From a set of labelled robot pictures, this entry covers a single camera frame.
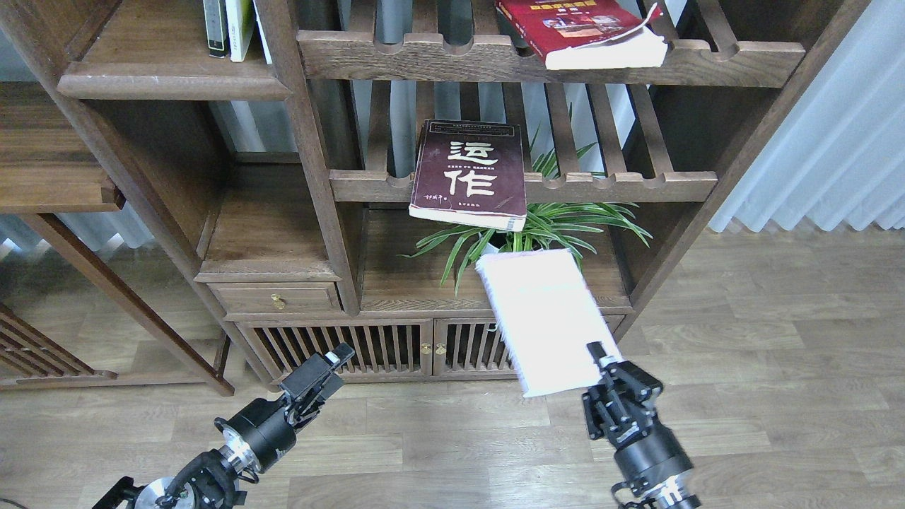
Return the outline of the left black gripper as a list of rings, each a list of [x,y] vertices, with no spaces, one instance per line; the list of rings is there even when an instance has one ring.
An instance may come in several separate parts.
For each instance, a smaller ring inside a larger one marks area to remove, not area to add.
[[[230,419],[216,418],[223,433],[219,452],[240,473],[265,473],[296,444],[296,434],[320,415],[320,410],[344,381],[337,371],[353,357],[348,344],[324,355],[315,352],[281,381],[285,397],[275,402],[253,399]]]

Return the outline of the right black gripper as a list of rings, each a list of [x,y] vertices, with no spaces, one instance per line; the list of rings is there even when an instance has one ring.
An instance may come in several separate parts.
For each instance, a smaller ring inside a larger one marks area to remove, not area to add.
[[[673,432],[662,425],[656,402],[663,384],[634,362],[613,363],[600,341],[586,348],[601,380],[582,395],[591,440],[607,439],[624,482],[611,487],[616,495],[629,489],[634,496],[691,496],[687,481],[693,464]]]

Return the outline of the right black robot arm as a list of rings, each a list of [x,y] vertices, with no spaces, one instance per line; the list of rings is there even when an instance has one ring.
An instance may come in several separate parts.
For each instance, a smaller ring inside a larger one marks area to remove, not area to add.
[[[697,508],[697,496],[686,487],[691,458],[673,432],[660,422],[655,400],[662,383],[631,361],[608,356],[601,342],[586,345],[601,380],[582,395],[591,440],[606,438],[615,448],[624,482],[611,487],[619,508]],[[627,488],[636,497],[621,501]]]

